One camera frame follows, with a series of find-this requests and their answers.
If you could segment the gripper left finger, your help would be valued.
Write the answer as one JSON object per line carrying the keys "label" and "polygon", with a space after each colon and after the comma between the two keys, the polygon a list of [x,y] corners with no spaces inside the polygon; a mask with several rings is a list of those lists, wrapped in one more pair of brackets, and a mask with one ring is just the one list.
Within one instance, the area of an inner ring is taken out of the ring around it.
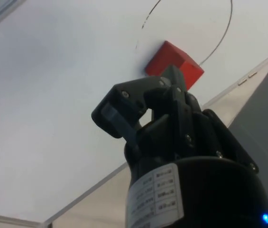
{"label": "gripper left finger", "polygon": [[137,146],[136,134],[140,118],[148,109],[156,115],[167,112],[168,90],[179,85],[179,69],[168,66],[160,76],[116,84],[92,112],[95,124],[114,138],[124,138],[131,147]]}

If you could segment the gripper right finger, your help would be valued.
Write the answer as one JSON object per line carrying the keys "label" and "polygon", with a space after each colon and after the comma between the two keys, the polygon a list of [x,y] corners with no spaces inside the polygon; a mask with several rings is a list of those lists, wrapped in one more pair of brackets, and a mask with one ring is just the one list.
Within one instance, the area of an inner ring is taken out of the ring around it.
{"label": "gripper right finger", "polygon": [[259,167],[248,152],[211,109],[202,110],[196,97],[188,92],[184,74],[177,67],[168,68],[168,79],[176,86],[188,106],[189,117],[192,119],[185,127],[188,145],[196,149],[197,156],[215,156],[237,162],[253,172],[258,173]]}

